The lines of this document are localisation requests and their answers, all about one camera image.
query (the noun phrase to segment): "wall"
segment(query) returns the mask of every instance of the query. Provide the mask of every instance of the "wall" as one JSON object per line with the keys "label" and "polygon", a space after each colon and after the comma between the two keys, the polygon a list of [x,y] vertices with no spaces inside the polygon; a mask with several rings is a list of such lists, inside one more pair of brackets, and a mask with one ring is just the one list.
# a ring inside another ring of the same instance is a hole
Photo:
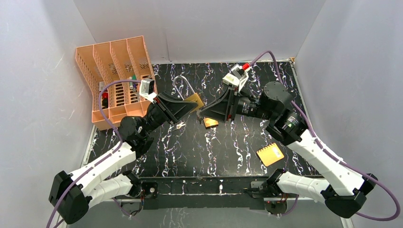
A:
{"label": "wall", "polygon": [[104,202],[69,228],[342,228],[340,217],[324,207],[312,200],[300,200],[292,214],[281,219],[249,208],[173,208],[143,210],[129,220],[122,217],[114,202]]}
{"label": "wall", "polygon": [[153,63],[252,60],[266,49],[294,57],[324,2],[75,1],[96,42],[144,35]]}
{"label": "wall", "polygon": [[0,227],[45,227],[53,177],[77,169],[92,124],[77,46],[94,43],[72,0],[0,3]]}
{"label": "wall", "polygon": [[[327,0],[296,58],[298,80],[319,136],[351,165],[374,173],[403,202],[401,55],[403,2]],[[395,212],[379,187],[362,213]],[[356,228],[402,227],[352,217]]]}

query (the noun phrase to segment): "white wall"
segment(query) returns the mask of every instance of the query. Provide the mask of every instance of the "white wall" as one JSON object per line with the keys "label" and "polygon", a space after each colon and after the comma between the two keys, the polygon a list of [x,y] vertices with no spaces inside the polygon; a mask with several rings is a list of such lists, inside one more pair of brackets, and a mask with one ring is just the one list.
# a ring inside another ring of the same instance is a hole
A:
{"label": "white wall", "polygon": [[97,43],[144,35],[153,63],[295,57],[324,2],[75,0]]}
{"label": "white wall", "polygon": [[0,3],[0,227],[45,227],[53,177],[79,167],[91,97],[77,46],[94,43],[72,0]]}
{"label": "white wall", "polygon": [[[403,203],[403,1],[327,0],[296,58],[298,80],[319,136],[349,164],[374,173]],[[388,217],[381,188],[362,213]],[[400,216],[356,228],[402,227]]]}

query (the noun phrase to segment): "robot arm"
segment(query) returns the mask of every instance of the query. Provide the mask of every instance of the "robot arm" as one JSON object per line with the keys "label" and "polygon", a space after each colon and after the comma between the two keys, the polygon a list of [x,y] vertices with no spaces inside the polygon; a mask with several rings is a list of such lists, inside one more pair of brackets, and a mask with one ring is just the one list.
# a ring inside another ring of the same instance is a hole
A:
{"label": "robot arm", "polygon": [[323,153],[315,142],[316,138],[307,130],[307,123],[293,111],[292,96],[281,83],[267,83],[259,98],[240,92],[241,86],[236,79],[248,78],[249,69],[249,65],[234,66],[231,73],[223,78],[223,83],[228,85],[227,90],[204,107],[200,115],[220,122],[232,121],[236,114],[268,120],[266,130],[271,136],[302,156],[324,179],[311,179],[277,170],[260,189],[273,197],[294,193],[312,198],[325,203],[341,217],[351,217],[362,207],[374,183],[342,166],[340,162],[343,159],[339,158],[340,161],[336,162]]}
{"label": "robot arm", "polygon": [[89,208],[102,201],[120,195],[139,196],[142,192],[142,182],[131,171],[109,180],[105,179],[148,151],[154,140],[149,135],[151,132],[165,122],[177,123],[198,107],[196,102],[178,99],[165,92],[157,95],[153,92],[153,87],[153,80],[142,80],[140,95],[151,101],[151,104],[146,116],[127,116],[122,119],[119,127],[122,145],[116,145],[93,162],[70,174],[61,171],[55,176],[49,196],[49,202],[54,207],[62,194],[76,181],[57,208],[67,224],[77,222]]}

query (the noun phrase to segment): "marble tabletop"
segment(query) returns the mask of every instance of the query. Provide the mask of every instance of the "marble tabletop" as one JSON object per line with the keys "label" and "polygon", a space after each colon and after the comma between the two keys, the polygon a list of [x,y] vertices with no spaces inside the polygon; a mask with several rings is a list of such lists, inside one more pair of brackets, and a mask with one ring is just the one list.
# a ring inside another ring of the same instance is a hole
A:
{"label": "marble tabletop", "polygon": [[[218,98],[223,92],[222,78],[235,63],[161,64],[154,65],[154,74],[159,92],[178,95],[172,85],[175,76],[186,77],[205,104]],[[290,62],[279,62],[280,74],[295,102],[304,110]],[[271,62],[259,62],[249,72],[249,81],[243,91],[259,97],[263,86],[275,81]],[[177,87],[186,97],[190,89],[177,81]],[[176,125],[165,123],[151,134],[155,138],[148,153],[133,163],[127,164],[114,175],[133,170],[141,177],[193,177],[225,176],[251,177],[270,176],[275,169],[284,168],[297,175],[319,173],[298,154],[272,139],[264,129],[268,124],[261,119],[237,115],[232,123],[220,123],[206,130],[199,124],[196,113],[182,120],[186,125],[174,131]],[[88,162],[111,149],[117,143],[112,129],[96,130],[90,147]],[[265,167],[256,152],[276,143],[284,153],[284,159]]]}

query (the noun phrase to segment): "orange plastic organizer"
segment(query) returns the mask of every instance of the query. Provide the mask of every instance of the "orange plastic organizer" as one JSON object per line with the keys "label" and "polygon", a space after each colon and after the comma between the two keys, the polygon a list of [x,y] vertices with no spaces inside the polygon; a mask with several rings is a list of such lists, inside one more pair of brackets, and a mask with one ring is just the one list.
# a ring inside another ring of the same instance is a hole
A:
{"label": "orange plastic organizer", "polygon": [[[92,123],[100,130],[111,128],[99,111],[100,86],[132,76],[137,80],[155,80],[143,36],[77,47],[76,61],[92,92]],[[108,108],[103,111],[115,126],[120,126],[125,116],[147,113],[150,102],[139,99],[139,86],[133,85],[130,89],[129,83],[122,83],[108,88]]]}

